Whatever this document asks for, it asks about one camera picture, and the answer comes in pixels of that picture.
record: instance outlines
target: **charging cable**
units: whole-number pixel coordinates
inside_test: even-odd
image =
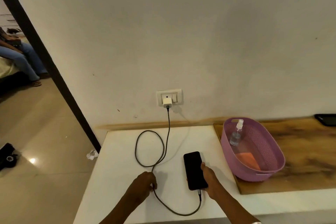
[[[164,145],[164,143],[163,143],[163,140],[162,140],[161,136],[160,136],[158,133],[156,133],[155,131],[153,131],[153,130],[145,130],[145,131],[141,132],[141,134],[138,136],[138,138],[137,138],[137,140],[136,140],[136,143],[135,143],[135,153],[134,153],[134,154],[135,154],[135,159],[137,160],[137,162],[139,163],[139,165],[142,166],[142,167],[152,167],[152,172],[153,172],[155,166],[156,166],[157,164],[159,164],[160,162],[162,162],[162,160],[165,158],[165,156],[166,156],[166,154],[167,154],[168,137],[169,137],[169,132],[170,132],[169,107],[172,106],[171,98],[167,99],[167,100],[165,101],[165,103],[164,103],[164,107],[167,108],[167,113],[168,113],[168,134],[167,134],[167,139],[166,139],[166,149],[165,149],[165,145]],[[161,157],[159,158],[159,160],[158,160],[154,165],[150,165],[150,166],[145,166],[145,165],[141,164],[141,162],[138,160],[138,157],[137,157],[137,146],[138,146],[138,141],[139,141],[140,136],[141,136],[143,133],[145,133],[145,132],[152,132],[152,133],[155,133],[155,134],[160,138],[161,143],[162,143],[162,146],[163,146]],[[190,215],[193,215],[194,213],[196,213],[196,212],[199,210],[199,208],[201,207],[202,196],[201,196],[201,190],[197,190],[197,192],[198,192],[198,197],[199,197],[199,205],[198,205],[197,209],[196,209],[195,211],[193,211],[192,213],[182,214],[182,213],[177,213],[177,212],[175,212],[174,210],[170,209],[165,203],[162,202],[161,199],[159,199],[159,197],[157,196],[157,194],[156,194],[156,192],[155,192],[155,190],[154,190],[154,194],[155,194],[156,198],[161,202],[161,204],[164,205],[164,206],[165,206],[168,210],[170,210],[172,213],[175,213],[176,215],[179,215],[179,216],[190,216]]]

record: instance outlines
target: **purple basket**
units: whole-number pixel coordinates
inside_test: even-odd
[[[229,143],[238,119],[244,120],[241,141],[237,146]],[[234,175],[249,182],[268,179],[285,165],[285,157],[277,142],[259,122],[249,118],[230,118],[223,124],[221,145],[225,159]],[[236,157],[238,153],[250,152],[261,170],[244,165]]]

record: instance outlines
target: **black cable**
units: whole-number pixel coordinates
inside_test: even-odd
[[[154,167],[155,167],[157,164],[159,164],[160,162],[162,162],[162,160],[165,158],[165,156],[166,156],[166,154],[167,154],[168,137],[169,137],[169,132],[170,132],[169,106],[167,106],[167,113],[168,113],[168,134],[167,134],[167,140],[166,140],[166,150],[165,150],[165,145],[164,145],[164,143],[163,143],[163,140],[162,140],[161,136],[160,136],[158,133],[156,133],[155,131],[153,131],[153,130],[145,130],[145,131],[141,132],[141,134],[138,136],[138,138],[137,138],[137,140],[136,140],[136,143],[135,143],[135,153],[134,153],[134,154],[135,154],[135,159],[137,160],[137,162],[139,163],[139,165],[142,166],[142,167],[153,167],[153,168],[152,168],[152,172],[153,172],[153,170],[154,170]],[[162,146],[163,146],[163,150],[162,150],[161,157],[159,158],[159,160],[158,160],[154,165],[150,165],[150,166],[145,166],[145,165],[141,164],[140,161],[138,160],[138,157],[137,157],[138,141],[139,141],[140,136],[141,136],[143,133],[145,133],[145,132],[152,132],[152,133],[155,133],[155,134],[160,138],[160,140],[161,140],[161,142],[162,142]],[[179,216],[190,216],[190,215],[193,215],[193,214],[196,213],[196,212],[199,210],[199,208],[201,207],[202,197],[201,197],[201,191],[200,191],[200,190],[198,190],[199,205],[198,205],[198,207],[197,207],[197,209],[196,209],[195,211],[193,211],[192,213],[188,213],[188,214],[182,214],[182,213],[177,213],[177,212],[173,211],[173,210],[170,209],[165,203],[163,203],[163,202],[161,201],[161,199],[159,199],[159,197],[157,196],[155,190],[154,190],[154,194],[155,194],[156,198],[161,202],[162,205],[164,205],[164,206],[165,206],[168,210],[170,210],[172,213],[175,213],[176,215],[179,215]]]

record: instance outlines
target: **crumpled paper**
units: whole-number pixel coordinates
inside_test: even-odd
[[[90,153],[86,154],[87,159],[93,160],[98,157],[98,152],[96,150],[91,150]]]

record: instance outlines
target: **white spray nozzle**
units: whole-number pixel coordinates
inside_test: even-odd
[[[243,128],[243,123],[244,123],[244,120],[239,119],[238,123],[237,123],[237,128],[242,129]]]

